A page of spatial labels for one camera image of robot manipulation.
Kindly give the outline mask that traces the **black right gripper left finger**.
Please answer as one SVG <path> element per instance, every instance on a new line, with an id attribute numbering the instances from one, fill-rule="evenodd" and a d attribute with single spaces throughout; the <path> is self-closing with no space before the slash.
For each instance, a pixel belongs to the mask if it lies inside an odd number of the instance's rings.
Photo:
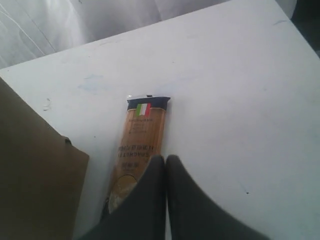
<path id="1" fill-rule="evenodd" d="M 129 196 L 81 240 L 164 240 L 165 161 L 154 155 Z"/>

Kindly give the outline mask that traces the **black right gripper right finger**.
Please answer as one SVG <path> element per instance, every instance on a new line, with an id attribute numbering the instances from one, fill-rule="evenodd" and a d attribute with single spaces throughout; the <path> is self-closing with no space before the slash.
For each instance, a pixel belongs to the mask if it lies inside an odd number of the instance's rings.
<path id="1" fill-rule="evenodd" d="M 173 240 L 266 240 L 220 208 L 195 183 L 177 155 L 166 159 L 167 202 Z"/>

